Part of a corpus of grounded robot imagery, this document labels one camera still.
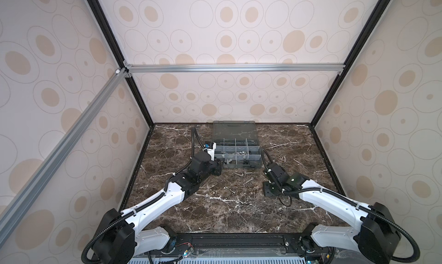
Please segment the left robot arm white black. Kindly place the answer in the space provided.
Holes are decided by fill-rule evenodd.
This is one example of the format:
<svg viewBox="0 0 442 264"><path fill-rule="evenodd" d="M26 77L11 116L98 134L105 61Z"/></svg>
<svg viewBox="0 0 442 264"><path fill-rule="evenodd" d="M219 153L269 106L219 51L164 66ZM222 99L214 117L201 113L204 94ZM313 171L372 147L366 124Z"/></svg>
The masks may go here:
<svg viewBox="0 0 442 264"><path fill-rule="evenodd" d="M199 144L189 162L166 181L164 187L145 201L121 212L106 212L91 241L81 254L84 264L127 264L137 255L173 245L173 235L163 227L146 226L168 209L196 193L210 176L220 176L223 162L215 158L217 144Z"/></svg>

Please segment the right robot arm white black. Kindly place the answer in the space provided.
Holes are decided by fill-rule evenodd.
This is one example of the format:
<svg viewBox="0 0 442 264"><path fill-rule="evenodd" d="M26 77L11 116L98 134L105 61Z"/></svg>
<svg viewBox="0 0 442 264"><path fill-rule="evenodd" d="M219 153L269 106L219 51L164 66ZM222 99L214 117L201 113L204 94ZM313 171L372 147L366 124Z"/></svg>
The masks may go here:
<svg viewBox="0 0 442 264"><path fill-rule="evenodd" d="M389 209L380 203L362 203L323 187L301 173L289 175L261 151L266 196L289 197L322 208L344 221L345 227L310 223L300 234L296 246L305 254L325 249L345 249L359 252L375 264L391 261L412 263L419 260L421 250L411 234L399 226Z"/></svg>

